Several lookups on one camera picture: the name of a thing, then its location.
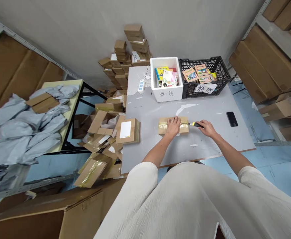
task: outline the forearm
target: forearm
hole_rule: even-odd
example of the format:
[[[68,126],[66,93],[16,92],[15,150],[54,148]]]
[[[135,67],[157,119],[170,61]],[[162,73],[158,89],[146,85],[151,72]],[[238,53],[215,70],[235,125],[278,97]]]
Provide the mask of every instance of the forearm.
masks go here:
[[[165,134],[160,142],[158,142],[157,145],[155,145],[154,148],[148,152],[142,162],[154,163],[159,168],[164,158],[166,149],[170,145],[172,139],[173,136]]]
[[[226,142],[226,140],[224,140],[219,134],[212,137],[212,139],[215,141],[229,166],[237,176],[239,171],[245,166],[251,166],[255,168],[255,166],[244,155],[234,149],[233,146]]]

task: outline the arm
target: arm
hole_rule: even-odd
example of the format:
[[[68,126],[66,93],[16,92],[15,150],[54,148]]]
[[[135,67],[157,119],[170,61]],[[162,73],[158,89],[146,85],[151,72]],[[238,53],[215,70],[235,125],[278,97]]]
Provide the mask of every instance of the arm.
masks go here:
[[[181,118],[177,116],[172,119],[168,119],[168,130],[163,138],[154,146],[153,149],[148,152],[142,162],[151,162],[155,164],[158,168],[164,158],[166,149],[172,142],[172,139],[179,133],[181,125]]]
[[[255,166],[244,155],[234,149],[215,131],[213,125],[209,121],[202,120],[197,123],[204,127],[198,127],[198,129],[202,131],[204,135],[210,137],[212,140],[215,141],[215,143],[223,153],[229,166],[232,168],[237,176],[239,171],[245,166],[251,166],[255,168]]]

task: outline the gray table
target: gray table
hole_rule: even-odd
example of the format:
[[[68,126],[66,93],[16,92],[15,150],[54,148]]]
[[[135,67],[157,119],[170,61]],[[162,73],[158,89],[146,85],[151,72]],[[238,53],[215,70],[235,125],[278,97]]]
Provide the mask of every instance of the gray table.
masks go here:
[[[179,101],[158,103],[152,95],[151,87],[143,94],[137,92],[146,66],[131,67],[129,70],[126,118],[136,118],[141,122],[141,142],[125,144],[121,173],[128,173],[139,164],[146,154],[161,140],[158,134],[160,117],[187,116],[189,122],[208,120],[216,131],[240,152],[254,150],[255,145],[248,132],[242,115],[228,86],[218,96],[188,98]],[[238,127],[231,127],[226,112],[233,111]],[[189,127],[187,135],[176,136],[169,145],[161,167],[175,165],[184,161],[197,161],[221,156],[218,146],[204,136],[196,127]]]

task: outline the white styrofoam box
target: white styrofoam box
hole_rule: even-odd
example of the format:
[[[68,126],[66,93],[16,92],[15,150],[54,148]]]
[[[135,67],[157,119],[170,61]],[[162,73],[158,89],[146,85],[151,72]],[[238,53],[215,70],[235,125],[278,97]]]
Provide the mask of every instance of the white styrofoam box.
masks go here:
[[[181,100],[183,94],[183,80],[177,57],[151,58],[151,88],[157,102]],[[155,68],[167,66],[176,68],[179,74],[179,85],[174,87],[159,87]]]

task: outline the person's right hand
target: person's right hand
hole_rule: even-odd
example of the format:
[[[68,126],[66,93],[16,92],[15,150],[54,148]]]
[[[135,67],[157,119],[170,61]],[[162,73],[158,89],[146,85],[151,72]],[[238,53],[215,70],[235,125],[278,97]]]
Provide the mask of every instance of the person's right hand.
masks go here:
[[[196,122],[198,124],[200,124],[201,126],[203,126],[204,128],[198,127],[198,129],[206,136],[213,138],[216,137],[218,135],[218,133],[215,131],[213,125],[211,122],[207,121],[207,120],[201,120],[199,122]]]

